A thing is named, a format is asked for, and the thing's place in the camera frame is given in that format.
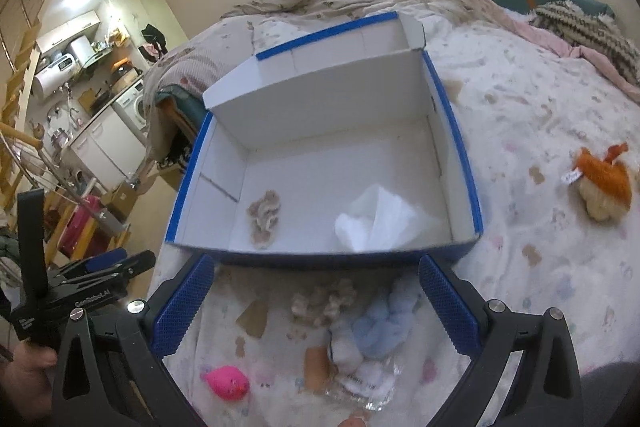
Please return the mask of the person's left hand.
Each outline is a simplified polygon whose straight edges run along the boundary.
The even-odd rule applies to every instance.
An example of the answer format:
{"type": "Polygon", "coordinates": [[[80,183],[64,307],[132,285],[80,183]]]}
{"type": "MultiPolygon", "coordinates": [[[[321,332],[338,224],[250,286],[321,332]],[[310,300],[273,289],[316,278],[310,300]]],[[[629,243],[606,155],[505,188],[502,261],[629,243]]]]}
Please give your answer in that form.
{"type": "Polygon", "coordinates": [[[13,351],[13,361],[2,367],[1,393],[24,421],[41,421],[50,415],[52,390],[47,370],[57,361],[52,348],[21,341],[13,351]]]}

